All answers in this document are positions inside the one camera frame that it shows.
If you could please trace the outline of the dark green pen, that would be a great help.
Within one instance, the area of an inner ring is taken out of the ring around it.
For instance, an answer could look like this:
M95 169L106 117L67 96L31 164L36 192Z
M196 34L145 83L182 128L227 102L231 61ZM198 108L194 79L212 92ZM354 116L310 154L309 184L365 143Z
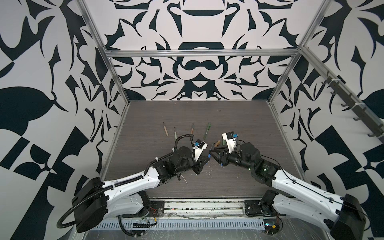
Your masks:
M208 135L208 133L209 133L210 128L211 128L211 123L208 122L207 127L206 127L206 130L205 130L205 133L204 133L204 136L203 136L203 139L204 139L204 140L207 138L207 135Z

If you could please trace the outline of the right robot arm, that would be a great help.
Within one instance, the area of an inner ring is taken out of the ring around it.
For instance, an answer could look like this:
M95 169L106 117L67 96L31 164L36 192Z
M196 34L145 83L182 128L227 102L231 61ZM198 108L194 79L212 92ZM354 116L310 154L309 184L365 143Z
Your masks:
M342 197L296 178L251 143L238 147L228 144L209 153L223 167L233 164L245 168L258 183L273 188L261 202L266 209L318 226L335 240L363 238L367 216L354 196Z

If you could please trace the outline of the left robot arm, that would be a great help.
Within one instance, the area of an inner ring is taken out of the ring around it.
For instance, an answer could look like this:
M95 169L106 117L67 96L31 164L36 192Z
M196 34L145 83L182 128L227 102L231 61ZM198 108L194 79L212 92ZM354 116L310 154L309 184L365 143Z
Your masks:
M175 140L173 150L151 161L144 171L125 178L102 181L89 180L72 199L72 207L58 220L57 228L76 226L86 232L108 217L146 215L151 207L146 190L179 179L187 171L200 174L209 157L203 156L207 143L186 134Z

